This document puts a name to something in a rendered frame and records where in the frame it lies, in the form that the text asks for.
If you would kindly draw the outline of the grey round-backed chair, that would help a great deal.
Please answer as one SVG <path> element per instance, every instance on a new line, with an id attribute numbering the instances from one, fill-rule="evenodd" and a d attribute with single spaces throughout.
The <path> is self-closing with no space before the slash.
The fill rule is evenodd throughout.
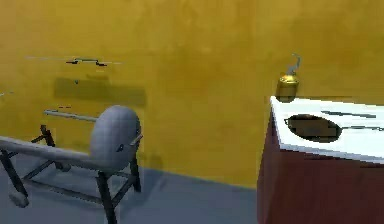
<path id="1" fill-rule="evenodd" d="M 90 158 L 102 170 L 120 171 L 134 159 L 140 135 L 140 120 L 136 112 L 125 106 L 111 106 L 94 124 Z"/>

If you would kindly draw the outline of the black frying pan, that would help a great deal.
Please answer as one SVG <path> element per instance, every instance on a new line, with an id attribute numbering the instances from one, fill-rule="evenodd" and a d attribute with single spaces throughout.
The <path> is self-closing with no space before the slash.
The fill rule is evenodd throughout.
<path id="1" fill-rule="evenodd" d="M 288 129 L 296 136 L 317 143 L 331 143 L 338 140 L 344 130 L 384 131 L 384 127 L 340 126 L 335 122 L 315 115 L 297 114 L 284 120 Z"/>

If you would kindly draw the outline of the dark red cabinet white top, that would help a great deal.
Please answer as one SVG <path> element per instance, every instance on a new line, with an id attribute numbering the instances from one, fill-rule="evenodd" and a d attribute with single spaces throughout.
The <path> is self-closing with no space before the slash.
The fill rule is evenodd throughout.
<path id="1" fill-rule="evenodd" d="M 384 131 L 344 130 L 317 143 L 284 120 L 309 114 L 344 126 L 384 127 L 384 105 L 270 98 L 257 182 L 258 224 L 384 224 Z"/>

